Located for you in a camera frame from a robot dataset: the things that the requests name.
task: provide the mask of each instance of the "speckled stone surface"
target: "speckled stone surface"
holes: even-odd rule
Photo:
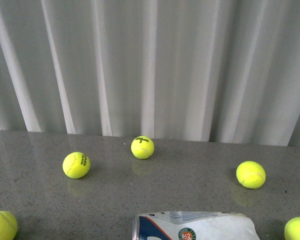
[[[283,240],[300,216],[300,148],[154,139],[149,160],[131,137],[0,131],[0,211],[11,211],[15,240],[130,240],[137,213],[238,212],[261,240]],[[71,152],[91,161],[81,179],[62,169]],[[237,166],[263,165],[267,180],[242,187]]]

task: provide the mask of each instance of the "tennis ball logo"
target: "tennis ball logo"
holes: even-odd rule
[[[88,173],[90,159],[82,152],[73,152],[65,157],[62,168],[69,178],[79,179]]]
[[[154,150],[154,142],[147,136],[138,136],[131,144],[131,152],[137,159],[149,158]]]
[[[18,231],[15,216],[9,211],[0,211],[0,240],[13,240]]]
[[[197,236],[195,231],[193,231],[191,228],[183,228],[178,233],[179,240],[196,240]]]

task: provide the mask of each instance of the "pleated white curtain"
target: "pleated white curtain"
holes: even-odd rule
[[[0,0],[0,130],[300,146],[300,0]]]

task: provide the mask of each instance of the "white can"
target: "white can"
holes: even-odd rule
[[[136,214],[132,240],[260,240],[240,213],[165,211]]]

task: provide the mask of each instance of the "yellow tennis ball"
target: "yellow tennis ball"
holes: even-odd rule
[[[13,240],[18,231],[15,216],[8,211],[0,211],[0,240]]]
[[[236,169],[239,183],[248,189],[260,188],[266,181],[264,168],[255,161],[245,161]]]
[[[300,240],[300,216],[289,220],[284,227],[285,240]]]
[[[69,178],[79,179],[88,173],[90,160],[87,155],[82,152],[73,152],[65,157],[62,168]]]
[[[138,136],[131,143],[131,151],[137,159],[149,158],[154,150],[154,142],[147,136]]]

